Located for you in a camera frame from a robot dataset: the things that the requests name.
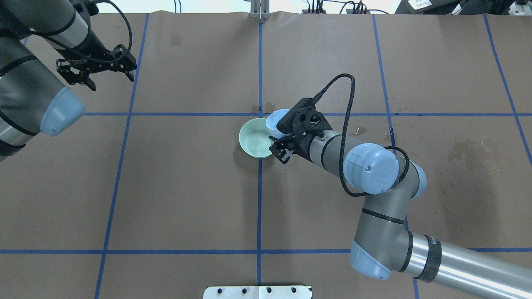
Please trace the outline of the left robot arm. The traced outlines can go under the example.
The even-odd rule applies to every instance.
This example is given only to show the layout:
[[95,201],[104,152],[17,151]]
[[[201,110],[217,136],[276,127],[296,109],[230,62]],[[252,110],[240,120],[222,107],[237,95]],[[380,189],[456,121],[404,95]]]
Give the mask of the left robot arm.
[[[99,12],[93,0],[2,0],[1,159],[40,133],[56,136],[81,118],[85,106],[70,86],[96,89],[90,74],[112,70],[122,46],[108,50],[91,28]],[[59,80],[23,39],[45,39],[61,58]]]

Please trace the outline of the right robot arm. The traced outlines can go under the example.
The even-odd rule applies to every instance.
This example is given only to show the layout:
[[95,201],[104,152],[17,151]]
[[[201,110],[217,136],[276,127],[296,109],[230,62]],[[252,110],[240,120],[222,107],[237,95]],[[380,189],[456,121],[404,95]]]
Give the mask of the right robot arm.
[[349,262],[368,277],[392,272],[489,299],[530,299],[531,269],[442,242],[406,228],[410,203],[427,187],[424,170],[392,149],[324,130],[321,135],[271,137],[270,151],[283,164],[304,157],[362,192],[364,204]]

